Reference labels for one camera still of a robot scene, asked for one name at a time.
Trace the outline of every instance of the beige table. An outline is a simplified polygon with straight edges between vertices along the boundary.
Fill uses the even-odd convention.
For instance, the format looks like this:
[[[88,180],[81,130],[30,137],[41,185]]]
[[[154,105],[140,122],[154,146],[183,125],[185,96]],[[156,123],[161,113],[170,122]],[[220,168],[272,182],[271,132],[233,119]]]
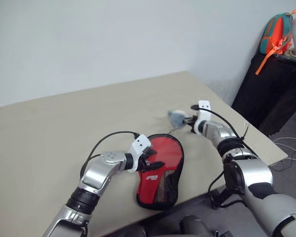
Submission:
[[[243,134],[246,122],[192,75],[181,72],[57,95],[0,108],[0,236],[41,236],[76,188],[79,170],[104,135],[133,130],[168,132],[168,110],[192,114],[191,104],[210,100],[213,111]],[[222,171],[217,151],[205,138],[185,128],[174,134],[185,150],[178,203],[206,192]],[[126,151],[131,135],[116,135],[98,152]],[[267,164],[287,157],[250,126],[246,142]],[[135,201],[136,173],[116,175],[99,201],[89,236],[101,236],[156,211]]]

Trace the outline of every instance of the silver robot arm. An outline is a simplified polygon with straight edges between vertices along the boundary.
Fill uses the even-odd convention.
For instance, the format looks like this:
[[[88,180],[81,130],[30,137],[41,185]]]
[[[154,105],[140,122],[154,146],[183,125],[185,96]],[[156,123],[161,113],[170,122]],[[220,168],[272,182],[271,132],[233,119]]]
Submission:
[[[209,109],[208,101],[192,106]],[[213,197],[216,207],[232,194],[238,194],[252,211],[265,233],[272,237],[296,237],[296,200],[273,189],[269,167],[246,148],[229,127],[210,120],[210,112],[199,110],[184,123],[192,131],[209,139],[222,157],[226,189]]]
[[[131,144],[128,153],[104,152],[93,158],[67,203],[59,210],[43,237],[86,236],[87,225],[113,175],[128,170],[135,172],[143,167],[142,157],[151,150],[151,142],[140,135]]]

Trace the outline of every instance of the black cabinet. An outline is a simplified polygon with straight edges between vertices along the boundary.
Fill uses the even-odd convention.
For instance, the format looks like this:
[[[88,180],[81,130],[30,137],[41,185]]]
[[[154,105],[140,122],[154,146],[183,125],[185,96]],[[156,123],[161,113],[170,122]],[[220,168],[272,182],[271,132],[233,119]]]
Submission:
[[[257,53],[251,60],[232,108],[269,136],[296,111],[296,64],[271,56],[256,75],[264,56]]]

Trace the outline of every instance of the orange backpack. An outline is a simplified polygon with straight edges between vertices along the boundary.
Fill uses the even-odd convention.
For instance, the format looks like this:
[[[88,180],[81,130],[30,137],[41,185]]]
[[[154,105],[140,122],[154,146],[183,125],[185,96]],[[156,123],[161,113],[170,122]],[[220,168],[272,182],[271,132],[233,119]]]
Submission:
[[[260,73],[267,59],[272,54],[283,54],[291,47],[292,15],[295,13],[296,9],[292,13],[278,14],[268,22],[260,43],[260,53],[266,54],[266,56],[256,71],[256,75]]]

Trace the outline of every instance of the black cable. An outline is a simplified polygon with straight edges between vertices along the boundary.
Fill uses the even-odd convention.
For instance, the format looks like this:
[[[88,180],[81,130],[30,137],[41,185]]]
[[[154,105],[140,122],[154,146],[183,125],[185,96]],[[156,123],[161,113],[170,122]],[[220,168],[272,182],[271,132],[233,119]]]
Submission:
[[[212,188],[213,184],[216,183],[217,180],[219,180],[219,179],[222,177],[222,175],[223,175],[223,172],[222,172],[219,176],[217,176],[216,179],[214,179],[213,182],[212,182],[212,183],[209,185],[209,187],[208,187],[207,195],[210,196],[211,200],[212,200],[212,196],[211,196],[211,194],[210,194],[210,192],[211,192],[211,188]]]
[[[234,129],[234,127],[221,115],[217,114],[216,112],[214,111],[211,111],[211,110],[208,110],[208,109],[204,109],[204,108],[200,108],[200,110],[204,110],[204,111],[207,111],[207,112],[210,112],[214,115],[216,115],[217,117],[219,117],[221,120],[223,120],[225,123],[227,123],[227,125],[230,127],[230,129],[233,131],[233,133],[236,135],[236,137],[241,141],[242,145],[244,147],[246,147],[250,152],[252,152],[252,154],[258,156],[245,142],[244,142],[244,136],[246,135],[246,133],[244,134],[243,136],[243,139],[238,135],[238,133],[236,132],[236,130]]]
[[[99,146],[99,144],[101,142],[103,142],[105,139],[107,139],[108,137],[111,137],[113,135],[116,135],[116,134],[120,134],[120,133],[131,133],[134,135],[135,138],[137,138],[139,136],[139,133],[137,132],[132,132],[132,131],[118,131],[118,132],[112,132],[108,135],[106,135],[105,137],[103,137],[100,141],[98,141],[98,143],[93,147],[93,149],[91,150],[90,152],[90,155],[88,156],[87,160],[85,161],[85,163],[83,164],[83,166],[81,167],[81,170],[80,170],[80,178],[83,176],[84,172],[85,172],[85,168],[88,164],[88,162],[93,158],[92,157],[92,154],[94,153],[95,149]]]
[[[211,194],[211,188],[212,188],[213,184],[216,183],[216,182],[222,177],[222,175],[223,175],[223,172],[220,173],[220,175],[217,176],[216,179],[214,179],[214,180],[212,181],[212,183],[211,183],[211,184],[209,185],[209,187],[208,187],[207,195],[208,195],[209,198],[210,198],[211,206],[213,206],[213,204],[214,204],[213,199],[212,199],[213,195]],[[229,202],[229,203],[227,203],[227,204],[225,204],[225,205],[219,205],[218,207],[220,207],[220,208],[226,208],[226,207],[232,206],[232,205],[234,205],[234,204],[236,204],[236,203],[242,203],[242,204],[244,204],[246,207],[248,207],[247,204],[246,204],[243,200],[235,200],[235,201],[231,201],[231,202]]]
[[[232,206],[232,205],[234,205],[234,204],[236,204],[236,203],[242,203],[242,204],[244,204],[245,207],[248,207],[247,204],[246,204],[243,200],[235,200],[235,201],[231,201],[230,203],[227,203],[227,204],[225,204],[225,205],[220,205],[219,207],[220,207],[220,208],[226,208],[226,207]]]
[[[89,161],[92,160],[94,157],[98,157],[99,155],[100,154],[96,154],[94,156],[91,156],[91,158],[89,159]],[[85,163],[83,163],[83,166],[81,167],[81,170],[80,170],[80,178],[82,177],[81,174],[82,175],[84,174],[85,168],[87,167],[87,164],[88,164],[89,161],[86,161]]]
[[[240,138],[241,138],[241,140],[245,140],[245,136],[247,135],[248,128],[249,128],[249,127],[247,126],[245,133],[243,134],[243,136],[242,136],[242,137],[240,137]]]
[[[88,237],[88,226],[84,227],[84,234],[83,237]]]
[[[294,151],[294,152],[292,153],[292,155],[291,155],[291,162],[290,162],[289,166],[287,166],[286,168],[283,168],[283,169],[275,169],[275,168],[273,168],[273,167],[270,167],[270,168],[271,168],[272,170],[276,171],[276,172],[282,172],[282,171],[284,171],[284,170],[287,170],[287,169],[291,168],[292,165],[293,165],[293,156],[294,156],[295,153],[296,153],[296,151]]]

